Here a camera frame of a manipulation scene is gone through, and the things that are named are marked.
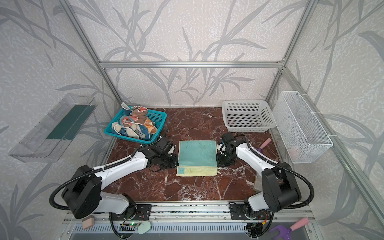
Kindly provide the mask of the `yellow teal whale towel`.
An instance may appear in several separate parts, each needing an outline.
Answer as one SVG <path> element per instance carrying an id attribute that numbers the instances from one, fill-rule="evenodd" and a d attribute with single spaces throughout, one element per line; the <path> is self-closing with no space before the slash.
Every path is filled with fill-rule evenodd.
<path id="1" fill-rule="evenodd" d="M 218 175 L 216 141 L 180 141 L 178 177 Z"/>

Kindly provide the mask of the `teal plastic basket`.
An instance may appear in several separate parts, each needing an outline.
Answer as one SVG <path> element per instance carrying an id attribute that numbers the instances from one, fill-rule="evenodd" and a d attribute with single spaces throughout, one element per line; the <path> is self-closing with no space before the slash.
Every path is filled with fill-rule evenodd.
<path id="1" fill-rule="evenodd" d="M 149 145 L 160 136 L 166 118 L 165 112 L 122 103 L 121 110 L 107 125 L 104 133 L 121 140 Z"/>

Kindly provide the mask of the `white plastic basket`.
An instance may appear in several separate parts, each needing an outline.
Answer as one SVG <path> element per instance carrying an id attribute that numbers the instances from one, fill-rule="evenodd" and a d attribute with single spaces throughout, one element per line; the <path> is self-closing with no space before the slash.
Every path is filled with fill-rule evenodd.
<path id="1" fill-rule="evenodd" d="M 222 113 L 229 132 L 264 133 L 276 127 L 271 108 L 266 101 L 224 101 Z"/>

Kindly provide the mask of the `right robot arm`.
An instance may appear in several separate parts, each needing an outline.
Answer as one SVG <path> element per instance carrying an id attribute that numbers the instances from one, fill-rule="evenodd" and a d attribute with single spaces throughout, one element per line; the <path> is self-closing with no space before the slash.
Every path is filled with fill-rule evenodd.
<path id="1" fill-rule="evenodd" d="M 262 178 L 262 191 L 245 200 L 249 214 L 267 210 L 279 212 L 284 209 L 299 209 L 309 205 L 315 198 L 312 183 L 292 170 L 287 163 L 278 163 L 256 150 L 245 135 L 225 133 L 218 146 L 217 164 L 226 168 L 239 159 L 247 163 Z"/>

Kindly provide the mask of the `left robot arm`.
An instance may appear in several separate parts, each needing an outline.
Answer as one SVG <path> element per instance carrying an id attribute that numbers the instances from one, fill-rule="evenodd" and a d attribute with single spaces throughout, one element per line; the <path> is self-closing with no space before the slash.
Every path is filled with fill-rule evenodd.
<path id="1" fill-rule="evenodd" d="M 49 204 L 55 209 L 72 212 L 76 219 L 98 213 L 131 217 L 137 211 L 135 201 L 123 194 L 106 193 L 105 188 L 129 174 L 152 166 L 160 170 L 177 167 L 175 150 L 174 143 L 167 138 L 160 138 L 112 163 L 94 168 L 81 166 L 70 180 L 51 193 Z"/>

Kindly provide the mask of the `pile of coloured towels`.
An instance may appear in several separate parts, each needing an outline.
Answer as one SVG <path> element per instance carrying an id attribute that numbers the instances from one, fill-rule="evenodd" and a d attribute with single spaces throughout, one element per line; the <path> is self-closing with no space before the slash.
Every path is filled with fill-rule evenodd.
<path id="1" fill-rule="evenodd" d="M 148 109 L 142 106 L 121 104 L 123 115 L 111 125 L 112 133 L 137 140 L 149 141 L 158 132 L 155 123 L 147 117 Z"/>

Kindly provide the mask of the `pale green oval pad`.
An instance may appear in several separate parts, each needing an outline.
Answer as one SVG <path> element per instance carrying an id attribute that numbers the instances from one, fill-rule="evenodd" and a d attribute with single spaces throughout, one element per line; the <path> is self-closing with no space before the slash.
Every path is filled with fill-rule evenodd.
<path id="1" fill-rule="evenodd" d="M 142 235 L 147 233 L 151 229 L 152 225 L 149 221 L 142 222 L 137 229 L 137 233 Z"/>

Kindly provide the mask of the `brown sponge block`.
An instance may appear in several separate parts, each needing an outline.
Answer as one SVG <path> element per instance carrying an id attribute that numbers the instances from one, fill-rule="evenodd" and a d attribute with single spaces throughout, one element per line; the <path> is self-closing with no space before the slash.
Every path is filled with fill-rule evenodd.
<path id="1" fill-rule="evenodd" d="M 82 229 L 87 230 L 90 229 L 95 225 L 95 217 L 94 216 L 88 216 L 84 219 L 82 219 Z"/>

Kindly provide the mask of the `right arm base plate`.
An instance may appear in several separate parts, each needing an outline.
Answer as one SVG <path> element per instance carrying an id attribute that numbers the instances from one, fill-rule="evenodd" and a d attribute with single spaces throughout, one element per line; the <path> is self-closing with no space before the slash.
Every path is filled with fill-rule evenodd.
<path id="1" fill-rule="evenodd" d="M 271 212 L 266 210 L 253 211 L 247 203 L 229 202 L 231 220 L 250 220 L 265 222 L 271 218 Z"/>

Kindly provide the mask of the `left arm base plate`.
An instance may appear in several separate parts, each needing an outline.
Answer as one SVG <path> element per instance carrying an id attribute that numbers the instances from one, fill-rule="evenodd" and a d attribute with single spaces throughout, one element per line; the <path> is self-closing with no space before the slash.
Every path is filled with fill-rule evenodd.
<path id="1" fill-rule="evenodd" d="M 138 204 L 129 206 L 123 213 L 123 220 L 147 221 L 152 210 L 151 204 Z"/>

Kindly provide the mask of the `clear acrylic wall shelf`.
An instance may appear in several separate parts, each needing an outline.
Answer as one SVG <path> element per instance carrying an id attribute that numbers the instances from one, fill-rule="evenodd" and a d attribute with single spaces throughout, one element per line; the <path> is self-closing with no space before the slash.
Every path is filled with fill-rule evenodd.
<path id="1" fill-rule="evenodd" d="M 94 97 L 67 94 L 9 152 L 23 163 L 57 162 L 97 107 Z"/>

